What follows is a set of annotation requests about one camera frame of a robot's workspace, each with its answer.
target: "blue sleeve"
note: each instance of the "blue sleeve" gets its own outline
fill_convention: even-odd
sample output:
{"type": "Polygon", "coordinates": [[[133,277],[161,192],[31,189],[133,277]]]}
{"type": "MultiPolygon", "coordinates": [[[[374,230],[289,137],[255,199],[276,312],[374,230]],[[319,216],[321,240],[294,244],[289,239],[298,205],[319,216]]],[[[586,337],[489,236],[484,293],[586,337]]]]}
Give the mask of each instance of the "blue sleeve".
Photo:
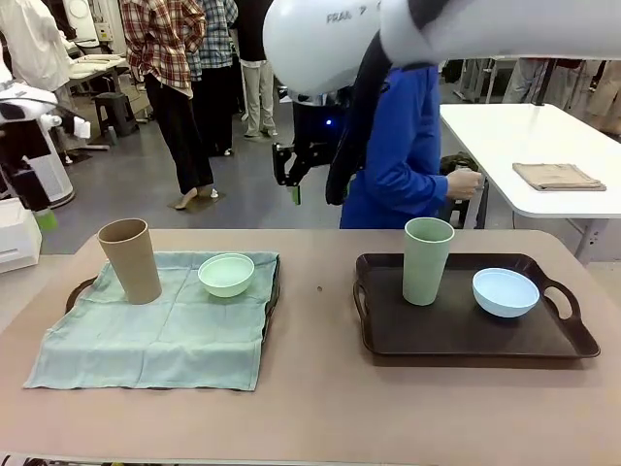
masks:
{"type": "MultiPolygon", "coordinates": [[[[392,211],[417,216],[437,210],[445,201],[446,177],[413,171],[408,165],[412,143],[429,105],[429,74],[393,72],[390,88],[379,98],[367,144],[367,191],[392,211]]],[[[439,157],[418,153],[416,157],[439,157]]]]}

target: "blue plaid shirt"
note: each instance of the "blue plaid shirt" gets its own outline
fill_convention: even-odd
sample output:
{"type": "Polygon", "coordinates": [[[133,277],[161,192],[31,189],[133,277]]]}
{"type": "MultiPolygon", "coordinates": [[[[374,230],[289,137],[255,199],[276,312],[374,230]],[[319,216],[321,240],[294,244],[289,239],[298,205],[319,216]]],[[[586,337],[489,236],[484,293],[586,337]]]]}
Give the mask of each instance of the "blue plaid shirt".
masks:
{"type": "Polygon", "coordinates": [[[197,0],[205,12],[207,33],[194,53],[187,53],[190,79],[200,81],[205,68],[224,68],[233,65],[229,27],[237,19],[234,0],[197,0]]]}

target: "blue jacket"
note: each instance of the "blue jacket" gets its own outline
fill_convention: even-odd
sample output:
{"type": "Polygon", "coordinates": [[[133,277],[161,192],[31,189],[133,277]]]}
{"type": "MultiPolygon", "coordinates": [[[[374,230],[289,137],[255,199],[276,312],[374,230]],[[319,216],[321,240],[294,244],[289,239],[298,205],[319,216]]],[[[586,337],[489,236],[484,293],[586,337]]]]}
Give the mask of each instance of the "blue jacket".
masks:
{"type": "Polygon", "coordinates": [[[351,183],[341,228],[400,229],[412,218],[435,216],[444,204],[438,80],[437,67],[388,76],[367,163],[351,183]]]}

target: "bowl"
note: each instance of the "bowl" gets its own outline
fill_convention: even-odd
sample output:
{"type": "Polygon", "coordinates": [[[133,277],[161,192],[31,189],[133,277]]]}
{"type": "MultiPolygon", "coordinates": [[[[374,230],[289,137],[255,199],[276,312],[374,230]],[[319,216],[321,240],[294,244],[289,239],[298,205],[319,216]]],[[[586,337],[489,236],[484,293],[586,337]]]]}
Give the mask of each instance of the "bowl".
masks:
{"type": "Polygon", "coordinates": [[[252,259],[233,252],[212,257],[198,269],[198,279],[205,289],[220,298],[242,294],[250,286],[253,275],[252,259]]]}
{"type": "Polygon", "coordinates": [[[524,316],[539,301],[539,289],[529,279],[507,269],[484,269],[473,278],[474,298],[489,314],[524,316]]]}

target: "folded beige cloth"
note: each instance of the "folded beige cloth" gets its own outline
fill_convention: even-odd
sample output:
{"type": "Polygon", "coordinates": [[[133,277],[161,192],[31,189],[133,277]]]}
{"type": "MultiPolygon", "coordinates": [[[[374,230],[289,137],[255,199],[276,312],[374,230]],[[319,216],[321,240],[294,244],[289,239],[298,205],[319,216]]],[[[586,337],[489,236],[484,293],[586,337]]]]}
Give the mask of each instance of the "folded beige cloth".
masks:
{"type": "Polygon", "coordinates": [[[605,191],[605,184],[570,163],[514,163],[513,170],[538,191],[605,191]]]}

